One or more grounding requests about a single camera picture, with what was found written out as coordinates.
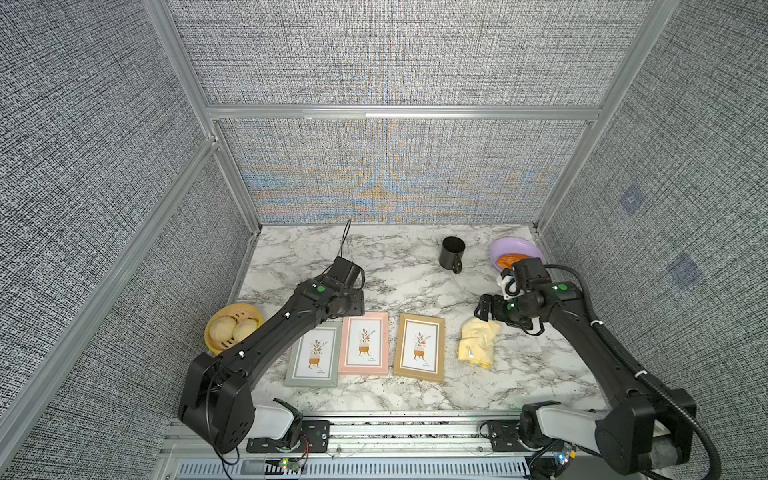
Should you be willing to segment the tan wooden picture frame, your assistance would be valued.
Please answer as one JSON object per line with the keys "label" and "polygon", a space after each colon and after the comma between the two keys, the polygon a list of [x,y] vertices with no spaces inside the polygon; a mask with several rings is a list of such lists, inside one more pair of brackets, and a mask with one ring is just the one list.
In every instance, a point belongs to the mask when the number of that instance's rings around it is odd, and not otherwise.
{"label": "tan wooden picture frame", "polygon": [[395,376],[442,383],[444,354],[445,321],[442,318],[400,315],[393,364]]}

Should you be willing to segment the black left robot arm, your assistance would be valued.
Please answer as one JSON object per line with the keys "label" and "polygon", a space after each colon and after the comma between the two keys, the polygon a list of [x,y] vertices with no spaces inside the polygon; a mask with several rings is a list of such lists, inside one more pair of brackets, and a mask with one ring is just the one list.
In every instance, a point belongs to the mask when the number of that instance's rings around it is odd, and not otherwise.
{"label": "black left robot arm", "polygon": [[235,450],[255,425],[251,391],[269,367],[303,335],[329,319],[364,313],[357,282],[364,270],[343,257],[295,287],[285,305],[244,340],[189,365],[178,418],[220,455]]}

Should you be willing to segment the pink picture frame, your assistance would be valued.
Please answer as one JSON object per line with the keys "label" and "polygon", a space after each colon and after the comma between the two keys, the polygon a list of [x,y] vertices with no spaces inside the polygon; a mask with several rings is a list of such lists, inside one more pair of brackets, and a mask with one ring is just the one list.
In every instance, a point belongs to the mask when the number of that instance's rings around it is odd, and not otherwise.
{"label": "pink picture frame", "polygon": [[341,375],[385,376],[389,372],[389,315],[370,312],[343,319]]}

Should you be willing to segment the grey-green picture frame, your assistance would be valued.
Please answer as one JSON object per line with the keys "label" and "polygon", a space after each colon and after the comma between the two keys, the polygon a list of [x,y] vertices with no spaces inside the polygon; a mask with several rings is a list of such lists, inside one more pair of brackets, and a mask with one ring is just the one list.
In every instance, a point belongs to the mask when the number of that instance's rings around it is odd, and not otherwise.
{"label": "grey-green picture frame", "polygon": [[303,335],[289,355],[285,385],[335,388],[342,343],[343,323],[323,323]]}

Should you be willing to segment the yellow cleaning cloth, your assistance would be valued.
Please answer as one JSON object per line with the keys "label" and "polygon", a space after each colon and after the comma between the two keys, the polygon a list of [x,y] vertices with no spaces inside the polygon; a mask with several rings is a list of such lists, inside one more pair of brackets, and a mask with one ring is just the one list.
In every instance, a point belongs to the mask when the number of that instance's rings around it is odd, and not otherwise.
{"label": "yellow cleaning cloth", "polygon": [[494,340],[501,331],[496,321],[472,318],[461,327],[457,358],[470,365],[490,369],[494,363]]}

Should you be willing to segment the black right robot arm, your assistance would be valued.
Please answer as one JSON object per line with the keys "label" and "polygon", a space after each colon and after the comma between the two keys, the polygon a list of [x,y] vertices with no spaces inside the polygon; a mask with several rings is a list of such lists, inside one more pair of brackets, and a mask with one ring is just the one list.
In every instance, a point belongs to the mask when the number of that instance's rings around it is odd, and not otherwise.
{"label": "black right robot arm", "polygon": [[597,380],[605,411],[576,410],[555,401],[526,404],[517,436],[530,449],[562,441],[599,454],[622,475],[686,463],[697,405],[683,389],[670,390],[620,344],[598,319],[578,280],[556,282],[552,265],[533,257],[503,270],[501,293],[484,294],[475,309],[481,321],[500,321],[540,336],[559,332]]}

